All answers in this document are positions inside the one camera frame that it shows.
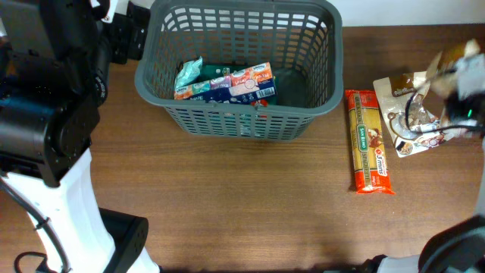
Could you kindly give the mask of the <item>light blue tissue pack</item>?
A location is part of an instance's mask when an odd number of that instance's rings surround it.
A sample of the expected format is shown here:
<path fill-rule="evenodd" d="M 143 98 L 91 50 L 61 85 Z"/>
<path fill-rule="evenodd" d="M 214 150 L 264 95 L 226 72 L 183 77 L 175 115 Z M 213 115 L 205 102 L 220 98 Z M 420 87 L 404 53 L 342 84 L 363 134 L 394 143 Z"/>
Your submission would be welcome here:
<path fill-rule="evenodd" d="M 175 78 L 174 88 L 178 89 L 180 87 L 192 84 L 199 77 L 202 65 L 202 57 L 199 57 L 196 60 L 185 62 Z"/>

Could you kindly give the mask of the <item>colourful Kleenex tissue multipack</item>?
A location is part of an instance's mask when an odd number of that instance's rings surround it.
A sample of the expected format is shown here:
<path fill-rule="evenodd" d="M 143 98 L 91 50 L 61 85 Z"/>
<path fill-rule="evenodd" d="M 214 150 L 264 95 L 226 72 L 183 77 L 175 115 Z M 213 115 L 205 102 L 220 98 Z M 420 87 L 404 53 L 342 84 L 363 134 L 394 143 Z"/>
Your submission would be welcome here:
<path fill-rule="evenodd" d="M 175 100 L 266 106 L 277 97 L 275 76 L 269 62 L 230 72 L 224 67 L 220 76 L 176 87 Z"/>

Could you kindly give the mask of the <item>Pantree pouch white contents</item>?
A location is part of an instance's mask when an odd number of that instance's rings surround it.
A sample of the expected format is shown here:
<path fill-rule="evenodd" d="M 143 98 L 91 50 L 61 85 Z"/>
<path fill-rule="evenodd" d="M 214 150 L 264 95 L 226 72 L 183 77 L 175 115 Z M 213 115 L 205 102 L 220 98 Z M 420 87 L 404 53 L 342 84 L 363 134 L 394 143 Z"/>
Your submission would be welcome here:
<path fill-rule="evenodd" d="M 481 53 L 480 44 L 476 39 L 470 39 L 441 51 L 430 63 L 426 71 L 426 79 L 430 81 L 430 89 L 440 98 L 447 99 L 457 90 L 459 61 L 474 57 Z"/>

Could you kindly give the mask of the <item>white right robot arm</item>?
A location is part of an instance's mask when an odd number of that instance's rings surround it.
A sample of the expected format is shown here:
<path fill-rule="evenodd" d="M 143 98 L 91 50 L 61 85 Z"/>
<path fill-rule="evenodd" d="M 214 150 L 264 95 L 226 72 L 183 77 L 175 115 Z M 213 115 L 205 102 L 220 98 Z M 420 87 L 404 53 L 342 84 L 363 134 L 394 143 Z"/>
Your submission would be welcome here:
<path fill-rule="evenodd" d="M 425 78 L 411 86 L 404 109 L 390 119 L 401 139 L 440 133 L 463 137 L 484 133 L 484 54 L 461 49 L 441 52 Z M 405 258 L 376 256 L 359 272 L 482 272 L 484 270 L 484 191 L 474 216 L 432 237 L 421 254 Z"/>

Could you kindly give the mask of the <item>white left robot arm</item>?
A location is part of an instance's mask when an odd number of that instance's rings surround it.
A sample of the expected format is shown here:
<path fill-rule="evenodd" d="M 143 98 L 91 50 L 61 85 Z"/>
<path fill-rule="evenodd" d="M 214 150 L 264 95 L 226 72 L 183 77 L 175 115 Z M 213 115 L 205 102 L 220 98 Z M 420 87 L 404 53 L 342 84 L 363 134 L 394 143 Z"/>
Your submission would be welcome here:
<path fill-rule="evenodd" d="M 147 219 L 97 204 L 91 135 L 108 95 L 115 1 L 3 1 L 1 189 L 44 251 L 39 272 L 158 272 Z"/>

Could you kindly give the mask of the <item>San Remo spaghetti pack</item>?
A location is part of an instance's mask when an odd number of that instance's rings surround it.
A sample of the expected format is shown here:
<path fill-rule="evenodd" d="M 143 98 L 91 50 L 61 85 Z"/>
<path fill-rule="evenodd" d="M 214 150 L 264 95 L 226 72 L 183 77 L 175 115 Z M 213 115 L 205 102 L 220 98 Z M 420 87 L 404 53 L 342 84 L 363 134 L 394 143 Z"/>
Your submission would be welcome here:
<path fill-rule="evenodd" d="M 392 194 L 376 93 L 348 89 L 345 98 L 356 192 Z"/>

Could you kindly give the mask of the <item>grey plastic basket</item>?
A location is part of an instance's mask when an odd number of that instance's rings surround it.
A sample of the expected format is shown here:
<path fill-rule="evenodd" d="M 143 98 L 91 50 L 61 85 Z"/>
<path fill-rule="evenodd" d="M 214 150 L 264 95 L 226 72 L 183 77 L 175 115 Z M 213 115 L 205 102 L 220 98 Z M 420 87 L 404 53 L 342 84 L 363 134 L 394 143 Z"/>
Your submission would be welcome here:
<path fill-rule="evenodd" d="M 136 89 L 188 133 L 294 140 L 343 97 L 343 22 L 326 0 L 157 0 L 150 16 Z M 176 75 L 196 59 L 202 79 L 269 64 L 268 104 L 175 99 Z"/>

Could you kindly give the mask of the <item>Pantree pouch dark contents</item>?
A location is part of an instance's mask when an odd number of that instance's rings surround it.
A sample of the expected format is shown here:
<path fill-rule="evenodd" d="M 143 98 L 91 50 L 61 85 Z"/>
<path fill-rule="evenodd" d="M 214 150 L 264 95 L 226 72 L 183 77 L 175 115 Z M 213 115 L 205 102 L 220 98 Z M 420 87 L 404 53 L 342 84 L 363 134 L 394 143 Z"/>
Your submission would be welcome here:
<path fill-rule="evenodd" d="M 373 85 L 398 157 L 424 152 L 455 138 L 451 130 L 441 130 L 440 118 L 423 106 L 430 88 L 424 71 L 385 77 Z"/>

